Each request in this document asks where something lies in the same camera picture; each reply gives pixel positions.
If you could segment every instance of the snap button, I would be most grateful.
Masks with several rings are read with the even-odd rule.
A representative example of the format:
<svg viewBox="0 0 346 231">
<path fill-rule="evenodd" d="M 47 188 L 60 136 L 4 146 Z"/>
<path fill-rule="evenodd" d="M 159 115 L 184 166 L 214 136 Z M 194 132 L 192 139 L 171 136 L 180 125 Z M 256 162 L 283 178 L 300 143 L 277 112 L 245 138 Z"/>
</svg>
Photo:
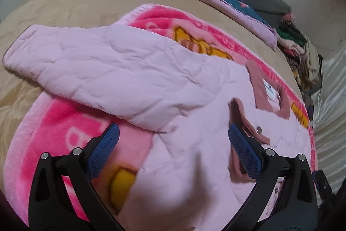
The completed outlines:
<svg viewBox="0 0 346 231">
<path fill-rule="evenodd" d="M 262 134 L 262 127 L 257 126 L 257 129 L 256 129 L 256 130 L 257 130 L 257 133 L 258 133 L 258 134 Z"/>
</svg>

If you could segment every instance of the yellow cartoon character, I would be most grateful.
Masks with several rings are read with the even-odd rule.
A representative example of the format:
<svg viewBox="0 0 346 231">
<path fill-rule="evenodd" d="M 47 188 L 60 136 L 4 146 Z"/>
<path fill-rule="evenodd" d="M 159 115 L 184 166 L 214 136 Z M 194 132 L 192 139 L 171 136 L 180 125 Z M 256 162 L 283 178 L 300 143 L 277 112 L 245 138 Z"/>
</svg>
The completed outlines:
<svg viewBox="0 0 346 231">
<path fill-rule="evenodd" d="M 212 45 L 209 44 L 203 39 L 195 39 L 193 36 L 188 34 L 182 27 L 177 27 L 174 30 L 174 39 L 183 47 L 186 47 L 190 51 L 198 52 L 200 54 L 208 54 L 210 56 L 219 56 L 221 58 L 226 58 L 229 60 L 233 60 L 232 56 L 227 52 L 224 52 Z"/>
<path fill-rule="evenodd" d="M 128 164 L 105 165 L 98 178 L 93 179 L 98 196 L 112 214 L 120 212 L 135 182 L 137 172 L 130 167 Z"/>
<path fill-rule="evenodd" d="M 298 121 L 300 122 L 300 124 L 305 127 L 308 128 L 309 125 L 309 120 L 308 118 L 303 114 L 303 111 L 300 110 L 298 108 L 298 106 L 295 103 L 292 103 L 291 109 L 293 111 L 293 113 L 295 114 L 295 116 L 297 117 Z"/>
</svg>

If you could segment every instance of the cartoon print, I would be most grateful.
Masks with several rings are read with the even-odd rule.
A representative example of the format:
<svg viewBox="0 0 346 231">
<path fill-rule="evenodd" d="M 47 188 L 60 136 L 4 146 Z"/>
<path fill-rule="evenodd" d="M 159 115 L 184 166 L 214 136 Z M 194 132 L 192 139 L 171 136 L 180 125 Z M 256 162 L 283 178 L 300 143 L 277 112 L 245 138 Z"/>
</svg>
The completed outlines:
<svg viewBox="0 0 346 231">
<path fill-rule="evenodd" d="M 297 117 L 297 119 L 300 122 L 300 124 L 303 127 L 308 128 L 309 119 L 307 118 L 306 115 L 304 115 L 302 110 L 300 110 L 295 103 L 292 103 L 291 109 L 292 109 L 293 113 L 295 114 L 295 116 Z"/>
<path fill-rule="evenodd" d="M 127 195 L 136 180 L 136 172 L 119 166 L 115 170 L 114 177 L 110 180 L 109 202 L 116 214 L 125 204 Z"/>
<path fill-rule="evenodd" d="M 203 39 L 197 40 L 188 34 L 182 27 L 177 27 L 174 29 L 174 40 L 190 51 L 233 60 L 232 56 L 227 52 L 213 47 L 212 45 L 215 45 L 214 43 L 209 44 Z"/>
</svg>

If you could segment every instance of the clothing label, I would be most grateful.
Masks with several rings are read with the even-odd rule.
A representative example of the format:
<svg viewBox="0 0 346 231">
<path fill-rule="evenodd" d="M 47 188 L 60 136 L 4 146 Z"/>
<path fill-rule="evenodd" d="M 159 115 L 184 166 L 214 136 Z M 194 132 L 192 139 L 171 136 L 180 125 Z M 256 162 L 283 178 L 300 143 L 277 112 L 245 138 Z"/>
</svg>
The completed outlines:
<svg viewBox="0 0 346 231">
<path fill-rule="evenodd" d="M 275 101 L 276 90 L 269 83 L 267 83 L 267 81 L 263 80 L 263 83 L 264 83 L 268 98 Z"/>
</svg>

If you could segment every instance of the metal screw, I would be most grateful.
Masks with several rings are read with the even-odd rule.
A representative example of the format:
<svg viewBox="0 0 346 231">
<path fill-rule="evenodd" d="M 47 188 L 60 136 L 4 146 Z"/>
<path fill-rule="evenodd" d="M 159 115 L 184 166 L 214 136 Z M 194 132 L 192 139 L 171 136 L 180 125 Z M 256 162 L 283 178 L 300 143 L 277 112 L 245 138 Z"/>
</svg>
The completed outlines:
<svg viewBox="0 0 346 231">
<path fill-rule="evenodd" d="M 275 155 L 275 152 L 274 152 L 273 149 L 267 149 L 267 150 L 265 151 L 265 153 L 266 153 L 269 157 L 272 157 L 272 156 Z"/>
<path fill-rule="evenodd" d="M 303 154 L 299 154 L 298 155 L 298 159 L 301 160 L 301 161 L 305 161 L 306 157 Z"/>
<path fill-rule="evenodd" d="M 262 127 L 257 126 L 256 131 L 257 131 L 258 134 L 262 134 L 262 132 L 263 132 L 262 131 Z"/>
<path fill-rule="evenodd" d="M 41 155 L 41 159 L 42 160 L 45 160 L 46 158 L 48 158 L 49 157 L 49 154 L 48 153 L 43 153 L 42 155 Z"/>
<path fill-rule="evenodd" d="M 75 156 L 78 156 L 81 154 L 81 152 L 82 152 L 81 148 L 74 148 L 72 151 L 72 154 L 74 154 Z"/>
</svg>

